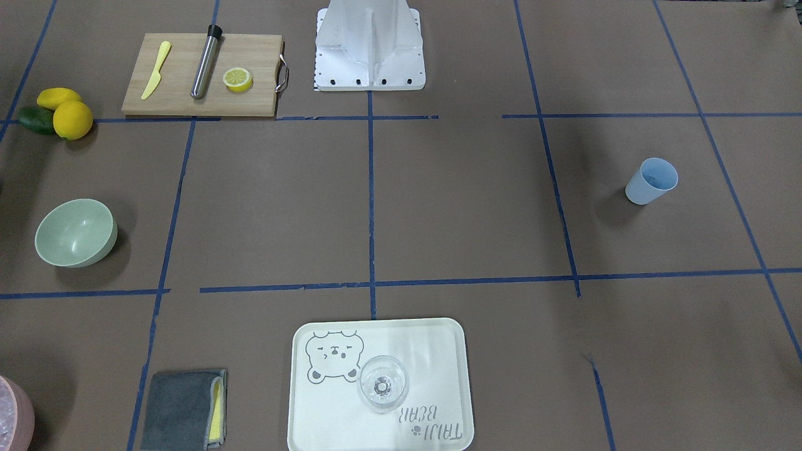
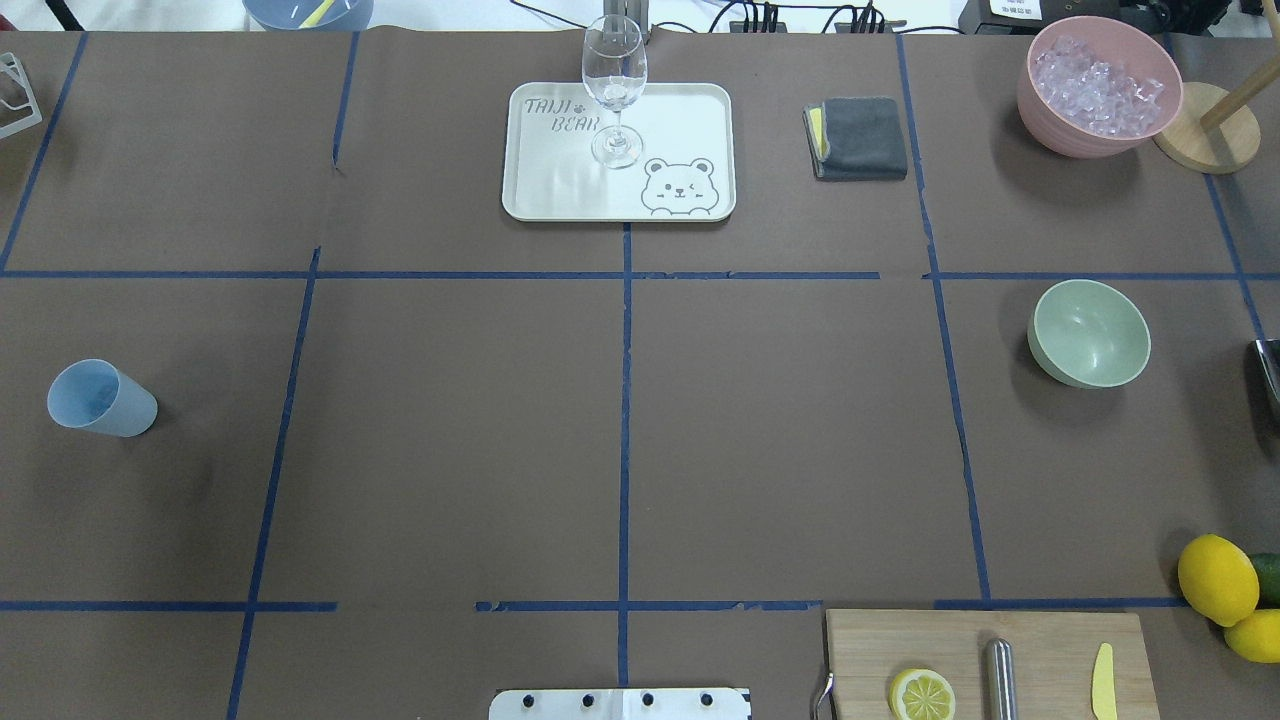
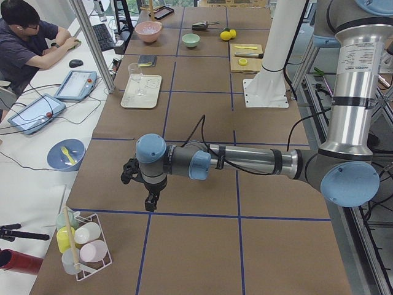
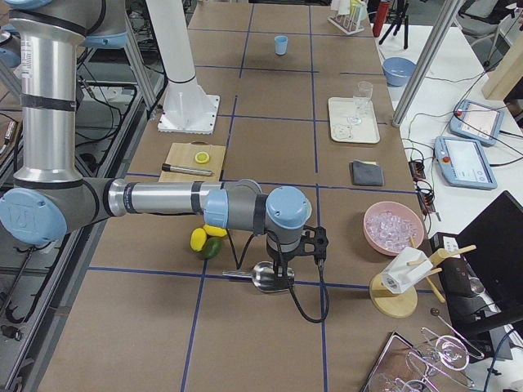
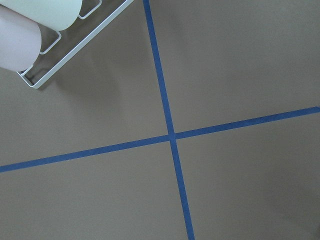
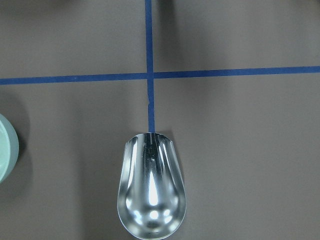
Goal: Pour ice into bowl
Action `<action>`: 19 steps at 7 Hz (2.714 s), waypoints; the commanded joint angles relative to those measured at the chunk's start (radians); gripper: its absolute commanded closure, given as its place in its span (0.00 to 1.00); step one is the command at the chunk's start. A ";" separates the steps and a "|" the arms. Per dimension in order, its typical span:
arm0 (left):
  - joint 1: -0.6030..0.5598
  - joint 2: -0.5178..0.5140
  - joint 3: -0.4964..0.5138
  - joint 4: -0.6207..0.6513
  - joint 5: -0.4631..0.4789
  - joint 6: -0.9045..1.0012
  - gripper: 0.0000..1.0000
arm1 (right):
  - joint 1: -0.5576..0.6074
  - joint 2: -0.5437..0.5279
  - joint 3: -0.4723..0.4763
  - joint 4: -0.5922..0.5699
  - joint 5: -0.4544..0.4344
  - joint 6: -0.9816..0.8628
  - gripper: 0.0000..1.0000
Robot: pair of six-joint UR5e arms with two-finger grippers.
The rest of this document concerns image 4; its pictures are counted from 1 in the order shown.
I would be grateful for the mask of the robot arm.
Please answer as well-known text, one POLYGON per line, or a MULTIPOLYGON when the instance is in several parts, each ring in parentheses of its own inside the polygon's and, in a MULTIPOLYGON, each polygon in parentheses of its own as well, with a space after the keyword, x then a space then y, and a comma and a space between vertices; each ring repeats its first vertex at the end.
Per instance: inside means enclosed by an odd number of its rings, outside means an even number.
POLYGON ((127 43, 122 1, 11 1, 20 33, 23 165, 1 199, 1 222, 22 242, 43 245, 84 226, 128 213, 201 215, 209 225, 266 237, 277 277, 305 255, 310 204, 283 186, 264 194, 253 180, 136 183, 82 176, 74 165, 79 46, 127 43))

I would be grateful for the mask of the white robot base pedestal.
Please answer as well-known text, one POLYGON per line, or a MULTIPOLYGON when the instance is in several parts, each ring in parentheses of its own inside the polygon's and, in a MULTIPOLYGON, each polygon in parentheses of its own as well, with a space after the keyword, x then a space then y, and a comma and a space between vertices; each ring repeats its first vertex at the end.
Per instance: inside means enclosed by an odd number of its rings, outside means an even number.
POLYGON ((206 94, 198 83, 182 2, 146 5, 168 81, 159 130, 212 134, 220 97, 206 94))

